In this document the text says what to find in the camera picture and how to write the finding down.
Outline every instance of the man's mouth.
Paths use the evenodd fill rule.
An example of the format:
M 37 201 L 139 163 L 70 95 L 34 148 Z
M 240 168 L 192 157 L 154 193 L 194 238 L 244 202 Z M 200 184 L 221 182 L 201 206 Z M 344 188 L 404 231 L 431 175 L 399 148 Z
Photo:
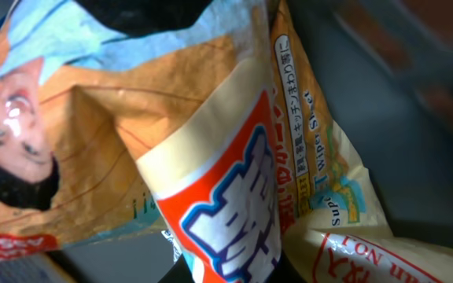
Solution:
M 18 117 L 19 115 L 30 112 L 34 113 L 31 102 L 25 95 L 14 94 L 6 101 L 6 109 L 10 118 Z

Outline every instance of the light blue shirt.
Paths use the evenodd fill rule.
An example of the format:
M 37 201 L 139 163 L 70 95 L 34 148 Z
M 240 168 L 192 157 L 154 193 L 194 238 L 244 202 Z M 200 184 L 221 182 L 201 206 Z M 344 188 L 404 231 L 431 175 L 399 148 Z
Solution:
M 141 38 L 106 28 L 72 0 L 20 0 L 9 16 L 10 51 L 0 76 L 44 57 L 39 84 L 63 64 L 121 72 L 246 28 L 263 0 L 214 0 L 190 28 Z

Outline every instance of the man's hair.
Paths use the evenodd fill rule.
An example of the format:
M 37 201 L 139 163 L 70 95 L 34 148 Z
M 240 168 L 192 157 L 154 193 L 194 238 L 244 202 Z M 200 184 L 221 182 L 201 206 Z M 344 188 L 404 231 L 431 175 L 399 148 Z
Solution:
M 133 37 L 191 27 L 212 0 L 76 0 L 107 28 Z
M 0 201 L 15 208 L 50 209 L 59 189 L 59 166 L 52 157 L 52 173 L 41 182 L 30 183 L 0 167 Z

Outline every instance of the black fabric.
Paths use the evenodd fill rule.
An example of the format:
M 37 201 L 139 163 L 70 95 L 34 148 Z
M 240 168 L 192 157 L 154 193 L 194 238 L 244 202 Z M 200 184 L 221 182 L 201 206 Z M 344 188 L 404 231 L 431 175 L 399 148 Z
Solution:
M 181 255 L 176 264 L 159 281 L 160 283 L 193 283 L 192 274 L 186 265 L 185 258 Z M 286 254 L 283 252 L 278 265 L 275 267 L 267 282 L 304 283 L 305 280 L 298 274 Z
M 143 36 L 191 26 L 212 0 L 76 1 L 106 27 Z

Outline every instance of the gray surface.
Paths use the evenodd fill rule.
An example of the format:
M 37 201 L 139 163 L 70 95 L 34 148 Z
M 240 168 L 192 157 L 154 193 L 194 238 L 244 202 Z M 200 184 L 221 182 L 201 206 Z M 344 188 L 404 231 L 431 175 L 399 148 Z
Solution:
M 62 251 L 90 282 L 158 282 L 172 267 L 172 244 L 160 233 Z
M 334 119 L 378 183 L 393 232 L 453 247 L 453 137 L 309 3 L 290 1 L 296 31 Z

